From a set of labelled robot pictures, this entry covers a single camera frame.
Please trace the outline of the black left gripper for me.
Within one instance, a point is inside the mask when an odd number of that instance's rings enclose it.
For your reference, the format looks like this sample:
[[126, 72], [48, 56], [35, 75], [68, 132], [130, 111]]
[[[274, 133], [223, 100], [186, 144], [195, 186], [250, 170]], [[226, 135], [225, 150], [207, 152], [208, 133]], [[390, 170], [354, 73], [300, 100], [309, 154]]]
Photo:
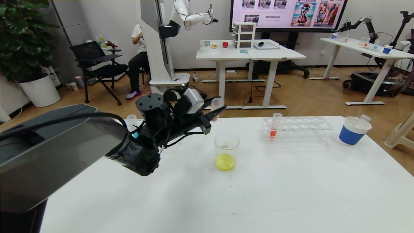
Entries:
[[211, 129], [211, 121], [217, 121], [219, 115], [225, 111], [227, 105], [221, 106], [221, 97], [213, 97], [204, 100], [204, 104], [195, 113], [188, 113], [187, 107], [175, 106], [175, 136], [191, 134], [208, 134]]

